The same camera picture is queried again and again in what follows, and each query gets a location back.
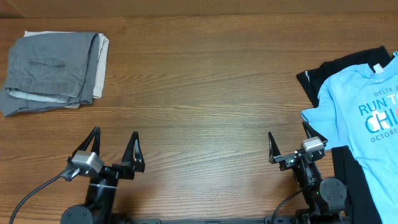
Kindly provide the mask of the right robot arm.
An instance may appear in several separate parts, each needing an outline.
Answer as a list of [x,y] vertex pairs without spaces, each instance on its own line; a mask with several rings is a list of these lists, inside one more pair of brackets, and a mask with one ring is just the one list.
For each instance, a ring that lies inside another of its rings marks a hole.
[[[347,187],[336,177],[323,178],[316,161],[325,156],[327,138],[314,130],[308,122],[302,123],[307,138],[300,149],[283,156],[271,132],[269,140],[269,163],[278,164],[281,171],[291,170],[299,190],[283,200],[265,223],[349,223],[342,217],[345,210]],[[303,195],[307,207],[298,209],[292,216],[278,216],[278,211],[292,198]]]

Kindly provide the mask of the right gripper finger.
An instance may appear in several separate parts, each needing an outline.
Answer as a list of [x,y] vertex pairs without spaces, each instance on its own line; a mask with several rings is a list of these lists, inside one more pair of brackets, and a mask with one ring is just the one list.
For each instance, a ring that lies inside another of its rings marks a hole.
[[271,164],[275,164],[280,161],[280,158],[282,156],[271,132],[268,132],[268,139],[269,139],[269,162]]
[[314,137],[319,137],[320,140],[322,141],[322,143],[323,143],[324,145],[328,142],[327,138],[325,138],[325,137],[322,136],[319,132],[317,132],[316,130],[314,130],[314,129],[309,125],[308,122],[303,121],[303,122],[302,122],[302,125],[303,125],[304,131],[305,131],[305,133],[306,133],[308,139],[314,138]]

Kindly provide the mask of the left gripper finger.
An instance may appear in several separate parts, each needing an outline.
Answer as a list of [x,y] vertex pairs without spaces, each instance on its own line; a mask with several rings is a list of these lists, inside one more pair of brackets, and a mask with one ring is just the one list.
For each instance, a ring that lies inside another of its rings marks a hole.
[[124,165],[144,165],[144,158],[139,144],[139,133],[134,131],[127,144],[121,163]]
[[78,151],[86,151],[90,143],[93,145],[91,147],[91,152],[95,152],[97,156],[100,155],[100,138],[101,138],[101,129],[100,127],[95,126],[91,133],[87,136],[87,138],[74,150],[72,153],[72,157]]

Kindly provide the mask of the grey shorts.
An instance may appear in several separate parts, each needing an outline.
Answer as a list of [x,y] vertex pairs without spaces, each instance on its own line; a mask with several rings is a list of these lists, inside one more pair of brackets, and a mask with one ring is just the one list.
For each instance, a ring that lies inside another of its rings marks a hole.
[[94,32],[17,39],[9,50],[1,113],[12,116],[92,104],[99,43]]

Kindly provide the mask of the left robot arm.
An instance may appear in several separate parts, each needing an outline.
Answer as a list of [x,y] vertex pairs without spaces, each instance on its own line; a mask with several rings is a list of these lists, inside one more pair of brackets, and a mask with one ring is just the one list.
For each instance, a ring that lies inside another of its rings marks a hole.
[[61,223],[132,223],[125,214],[113,213],[119,180],[132,180],[136,172],[144,172],[139,133],[131,134],[120,164],[107,166],[100,159],[101,130],[95,127],[67,158],[61,177],[70,182],[75,177],[90,179],[85,202],[65,210]]

